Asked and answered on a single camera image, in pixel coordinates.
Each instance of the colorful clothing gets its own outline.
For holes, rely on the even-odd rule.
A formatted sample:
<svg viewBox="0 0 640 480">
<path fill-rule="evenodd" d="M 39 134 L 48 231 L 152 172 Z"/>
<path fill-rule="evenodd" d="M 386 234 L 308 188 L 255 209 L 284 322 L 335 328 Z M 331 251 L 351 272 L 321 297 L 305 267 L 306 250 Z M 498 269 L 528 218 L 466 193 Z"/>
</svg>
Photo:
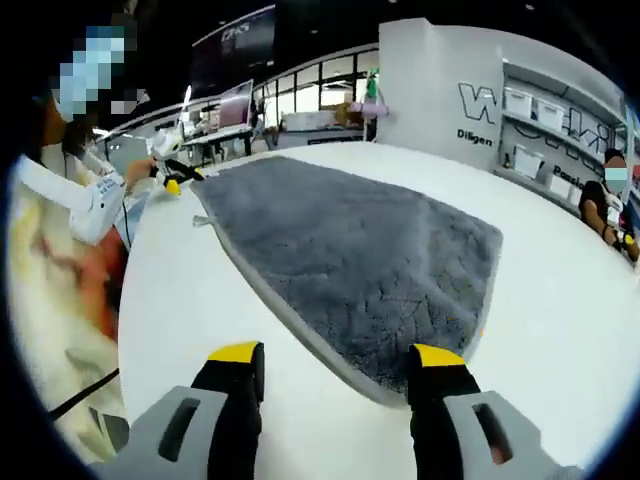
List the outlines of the colorful clothing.
<svg viewBox="0 0 640 480">
<path fill-rule="evenodd" d="M 60 145 L 45 147 L 42 163 L 83 185 L 95 179 L 77 158 L 64 155 Z M 99 245 L 83 244 L 71 235 L 68 210 L 14 183 L 11 318 L 24 367 L 48 411 L 117 368 L 113 292 L 122 287 L 126 256 L 115 228 Z M 115 454 L 100 415 L 126 418 L 118 377 L 55 423 L 87 463 Z"/>
</svg>

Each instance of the white box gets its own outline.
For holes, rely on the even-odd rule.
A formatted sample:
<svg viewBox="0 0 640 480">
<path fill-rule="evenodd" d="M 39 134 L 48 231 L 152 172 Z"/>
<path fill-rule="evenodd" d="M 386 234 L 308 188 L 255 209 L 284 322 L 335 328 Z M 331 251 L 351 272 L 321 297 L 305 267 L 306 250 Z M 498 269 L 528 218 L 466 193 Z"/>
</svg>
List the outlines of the white box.
<svg viewBox="0 0 640 480">
<path fill-rule="evenodd" d="M 533 97 L 530 93 L 506 87 L 504 89 L 504 108 L 517 115 L 531 118 Z"/>
<path fill-rule="evenodd" d="M 564 120 L 564 108 L 540 98 L 536 100 L 538 102 L 538 122 L 561 132 L 562 121 Z"/>
<path fill-rule="evenodd" d="M 513 169 L 531 179 L 536 178 L 540 164 L 544 160 L 544 155 L 531 151 L 522 145 L 516 145 L 514 153 Z"/>
<path fill-rule="evenodd" d="M 557 175 L 554 175 L 553 177 L 551 177 L 551 182 L 549 183 L 549 190 L 555 193 L 556 195 L 558 195 L 559 197 L 562 197 L 565 199 L 569 198 L 569 192 L 571 191 L 571 187 L 573 187 L 571 183 L 567 182 L 566 180 L 563 180 Z"/>
</svg>

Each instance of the black cable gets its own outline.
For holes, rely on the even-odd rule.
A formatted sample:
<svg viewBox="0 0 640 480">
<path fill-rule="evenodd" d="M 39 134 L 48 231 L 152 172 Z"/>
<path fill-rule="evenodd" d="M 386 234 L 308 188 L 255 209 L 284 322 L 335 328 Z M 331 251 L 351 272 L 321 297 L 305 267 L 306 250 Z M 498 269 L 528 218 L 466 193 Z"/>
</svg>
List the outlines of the black cable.
<svg viewBox="0 0 640 480">
<path fill-rule="evenodd" d="M 116 378 L 119 373 L 120 373 L 120 369 L 116 368 L 113 372 L 111 372 L 106 377 L 102 378 L 101 380 L 98 380 L 96 383 L 94 383 L 92 385 L 89 385 L 87 388 L 85 388 L 80 393 L 77 393 L 76 395 L 71 397 L 69 400 L 64 402 L 62 405 L 60 405 L 60 406 L 54 408 L 53 410 L 51 410 L 49 412 L 49 415 L 51 415 L 51 420 L 53 422 L 58 420 L 65 413 L 67 413 L 69 410 L 71 410 L 73 407 L 75 407 L 77 404 L 79 404 L 82 400 L 87 398 L 92 393 L 100 390 L 107 383 L 109 383 L 111 380 Z"/>
<path fill-rule="evenodd" d="M 122 202 L 122 209 L 124 210 L 124 230 L 127 234 L 127 242 L 129 242 L 129 250 L 131 250 L 131 237 L 129 236 L 129 219 L 127 218 L 127 207 Z"/>
</svg>

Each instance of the computer monitor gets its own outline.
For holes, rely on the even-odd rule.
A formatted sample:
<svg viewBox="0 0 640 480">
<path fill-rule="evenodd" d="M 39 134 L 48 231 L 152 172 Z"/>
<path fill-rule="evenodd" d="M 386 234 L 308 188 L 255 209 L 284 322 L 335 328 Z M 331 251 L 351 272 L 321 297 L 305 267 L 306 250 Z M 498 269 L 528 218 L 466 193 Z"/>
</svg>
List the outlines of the computer monitor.
<svg viewBox="0 0 640 480">
<path fill-rule="evenodd" d="M 218 129 L 249 126 L 253 80 L 243 82 L 220 96 Z"/>
</svg>

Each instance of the hand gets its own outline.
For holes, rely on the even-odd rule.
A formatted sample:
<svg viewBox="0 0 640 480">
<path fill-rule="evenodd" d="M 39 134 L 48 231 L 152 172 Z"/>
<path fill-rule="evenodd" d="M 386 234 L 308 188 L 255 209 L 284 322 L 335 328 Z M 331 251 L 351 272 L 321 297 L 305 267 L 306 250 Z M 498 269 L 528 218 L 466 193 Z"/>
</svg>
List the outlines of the hand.
<svg viewBox="0 0 640 480">
<path fill-rule="evenodd" d="M 129 164 L 127 169 L 127 190 L 131 190 L 136 183 L 143 178 L 147 178 L 151 173 L 151 169 L 156 166 L 154 158 L 144 158 L 142 160 L 136 160 Z"/>
<path fill-rule="evenodd" d="M 604 241 L 607 243 L 607 245 L 611 246 L 616 243 L 617 240 L 615 230 L 609 225 L 606 225 L 604 228 L 606 229 L 604 233 Z"/>
</svg>

